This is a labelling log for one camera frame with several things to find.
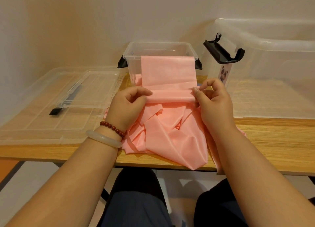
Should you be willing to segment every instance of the plastic container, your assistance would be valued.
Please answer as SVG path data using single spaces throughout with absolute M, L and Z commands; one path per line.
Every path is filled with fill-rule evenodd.
M 217 33 L 231 57 L 245 50 L 226 80 L 235 117 L 315 118 L 315 22 L 217 19 L 208 39 Z M 201 62 L 220 77 L 206 49 Z
M 141 56 L 198 56 L 189 43 L 130 42 L 123 54 L 127 60 L 130 80 L 135 84 L 136 74 L 141 74 Z
M 95 129 L 120 87 L 116 68 L 66 67 L 49 71 L 23 95 L 20 112 L 0 127 L 0 145 L 76 144 Z M 63 110 L 50 115 L 55 108 Z

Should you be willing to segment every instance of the wooden table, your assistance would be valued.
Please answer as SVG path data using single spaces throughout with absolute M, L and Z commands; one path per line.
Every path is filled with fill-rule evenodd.
M 198 76 L 202 82 L 206 76 Z M 120 90 L 130 86 L 128 74 Z M 235 118 L 236 125 L 250 141 L 283 174 L 315 176 L 315 120 Z M 66 161 L 78 145 L 8 145 L 0 146 L 0 157 L 32 161 Z M 116 166 L 187 169 L 163 157 L 149 154 L 128 154 L 119 151 Z M 199 170 L 215 171 L 211 156 Z

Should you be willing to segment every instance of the hand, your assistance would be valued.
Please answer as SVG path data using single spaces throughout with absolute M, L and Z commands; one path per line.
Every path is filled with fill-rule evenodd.
M 152 92 L 143 87 L 131 87 L 119 91 L 114 96 L 105 121 L 125 132 L 138 118 L 146 96 Z
M 212 86 L 213 90 L 205 90 L 208 86 Z M 231 128 L 236 129 L 232 100 L 218 78 L 207 79 L 199 90 L 192 90 L 200 104 L 202 121 L 213 138 L 225 135 Z

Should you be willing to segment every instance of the pink satin cloth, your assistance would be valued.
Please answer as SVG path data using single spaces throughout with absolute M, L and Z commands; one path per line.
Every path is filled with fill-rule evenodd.
M 189 169 L 208 163 L 208 149 L 222 174 L 215 142 L 205 128 L 191 88 L 197 87 L 193 57 L 141 56 L 136 84 L 153 92 L 123 141 L 126 154 L 157 154 Z

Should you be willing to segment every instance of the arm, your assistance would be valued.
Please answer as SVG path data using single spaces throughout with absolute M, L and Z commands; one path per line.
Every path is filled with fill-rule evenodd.
M 213 90 L 204 90 L 212 86 Z M 243 136 L 223 83 L 194 90 L 203 122 L 217 145 L 226 177 L 250 226 L 315 226 L 315 207 Z
M 150 94 L 142 87 L 118 92 L 106 121 L 126 131 L 144 107 L 143 95 Z M 121 141 L 107 127 L 95 131 Z M 87 138 L 6 226 L 88 226 L 117 152 L 117 148 Z

